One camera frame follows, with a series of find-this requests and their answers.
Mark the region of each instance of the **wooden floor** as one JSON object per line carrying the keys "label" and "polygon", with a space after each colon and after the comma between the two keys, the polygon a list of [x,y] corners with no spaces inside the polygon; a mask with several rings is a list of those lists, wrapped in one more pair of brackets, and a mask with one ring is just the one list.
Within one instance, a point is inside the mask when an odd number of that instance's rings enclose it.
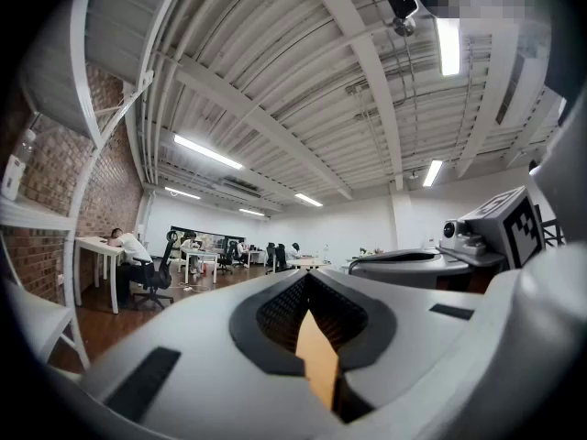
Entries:
{"label": "wooden floor", "polygon": [[[262,265],[251,265],[250,269],[236,267],[233,269],[233,274],[227,273],[226,275],[222,275],[222,272],[220,272],[216,280],[216,288],[221,289],[265,275],[265,271],[268,269],[263,268]],[[158,291],[158,293],[170,295],[176,302],[183,298],[197,298],[199,293],[185,291],[183,288],[180,288],[180,282],[183,282],[185,274],[183,272],[178,273],[176,270],[176,265],[172,264],[172,286],[166,291]],[[96,360],[108,348],[162,311],[159,308],[155,308],[149,302],[141,306],[140,311],[120,309],[118,314],[113,314],[112,310],[108,307],[108,304],[110,304],[109,285],[108,283],[102,282],[99,288],[89,287],[83,292],[83,305],[77,308],[77,319],[90,362]],[[206,276],[197,278],[190,276],[188,283],[211,287],[212,275],[208,273]],[[143,292],[135,284],[132,284],[132,291]],[[81,373],[83,371],[77,353],[61,340],[55,346],[49,363],[58,369],[75,373]]]}

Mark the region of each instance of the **fluorescent light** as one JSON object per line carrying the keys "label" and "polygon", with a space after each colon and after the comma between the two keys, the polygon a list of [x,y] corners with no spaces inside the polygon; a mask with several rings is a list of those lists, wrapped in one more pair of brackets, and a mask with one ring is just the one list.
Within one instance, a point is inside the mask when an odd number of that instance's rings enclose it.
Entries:
{"label": "fluorescent light", "polygon": [[436,18],[436,22],[442,74],[456,75],[460,72],[459,20]]}
{"label": "fluorescent light", "polygon": [[431,186],[434,180],[437,178],[438,172],[440,171],[440,167],[442,166],[442,161],[439,159],[433,159],[432,163],[430,164],[430,169],[428,170],[428,174],[426,175],[426,179],[424,180],[425,187]]}
{"label": "fluorescent light", "polygon": [[183,145],[184,147],[192,149],[193,151],[197,151],[198,153],[202,153],[202,155],[206,155],[207,157],[209,157],[213,160],[220,161],[221,163],[224,163],[225,165],[228,165],[228,166],[234,168],[235,170],[240,170],[242,168],[242,165],[240,163],[236,163],[232,159],[228,159],[227,157],[223,157],[222,155],[219,155],[218,153],[215,153],[214,151],[209,150],[208,148],[204,148],[201,145],[193,143],[190,140],[188,140],[187,138],[183,138],[181,136],[175,135],[175,138],[173,140],[175,140],[176,143],[179,143],[180,145]]}
{"label": "fluorescent light", "polygon": [[560,99],[560,106],[559,106],[559,117],[557,117],[557,119],[560,119],[560,117],[562,116],[562,112],[565,110],[566,105],[567,105],[566,98],[561,98]]}
{"label": "fluorescent light", "polygon": [[303,201],[309,202],[311,205],[315,205],[316,207],[322,207],[320,202],[315,201],[314,199],[310,199],[308,196],[303,194],[296,194],[295,197],[302,199]]}
{"label": "fluorescent light", "polygon": [[239,211],[240,212],[246,212],[247,214],[265,216],[265,214],[260,214],[259,212],[253,212],[252,210],[247,210],[247,209],[239,209]]}
{"label": "fluorescent light", "polygon": [[175,195],[177,194],[181,194],[181,195],[185,195],[187,197],[191,197],[192,199],[199,199],[199,197],[197,195],[192,195],[192,194],[188,194],[187,192],[181,192],[181,191],[177,191],[175,189],[172,189],[171,187],[165,187],[165,191],[169,191],[170,193],[175,193]]}

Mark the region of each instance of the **ceiling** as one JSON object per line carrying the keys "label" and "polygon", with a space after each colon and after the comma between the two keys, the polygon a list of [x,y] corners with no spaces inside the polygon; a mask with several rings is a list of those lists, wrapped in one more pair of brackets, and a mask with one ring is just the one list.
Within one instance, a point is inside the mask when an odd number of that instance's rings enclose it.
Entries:
{"label": "ceiling", "polygon": [[434,18],[414,19],[403,38],[387,0],[173,0],[132,113],[145,182],[273,215],[296,193],[419,188],[431,160],[442,183],[542,155],[560,104],[543,86],[548,29],[462,19],[460,73],[443,77]]}

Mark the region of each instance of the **person sleeping on desk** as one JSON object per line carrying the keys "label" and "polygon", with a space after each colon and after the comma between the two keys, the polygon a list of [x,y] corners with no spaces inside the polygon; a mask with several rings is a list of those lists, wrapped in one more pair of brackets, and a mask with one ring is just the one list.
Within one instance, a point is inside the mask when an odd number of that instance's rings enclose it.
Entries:
{"label": "person sleeping on desk", "polygon": [[150,258],[147,249],[135,238],[132,233],[124,233],[120,228],[115,228],[107,240],[108,246],[120,247],[125,250],[125,262],[116,267],[116,299],[118,307],[128,308],[130,296],[130,282],[145,283],[140,262],[135,258],[150,261],[147,265],[147,274],[152,277],[155,274],[153,259]]}

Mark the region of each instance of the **red brick wall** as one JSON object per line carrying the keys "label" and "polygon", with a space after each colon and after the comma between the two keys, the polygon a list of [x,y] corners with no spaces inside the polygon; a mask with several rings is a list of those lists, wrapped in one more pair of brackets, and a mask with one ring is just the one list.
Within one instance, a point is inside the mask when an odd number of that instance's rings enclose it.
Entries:
{"label": "red brick wall", "polygon": [[[122,99],[122,82],[88,66],[88,80],[95,109],[116,106]],[[16,90],[0,119],[3,146],[0,164],[7,157],[31,113]],[[41,115],[33,126],[37,133],[33,160],[19,192],[55,212],[66,215],[78,175],[92,151],[92,142]],[[131,231],[142,195],[142,186],[130,153],[124,121],[106,143],[92,171],[77,224],[78,236],[107,236],[114,227]],[[39,296],[62,301],[57,276],[62,273],[65,232],[3,227],[8,254],[23,285]],[[85,289],[93,278],[92,253],[82,253],[80,274]]]}

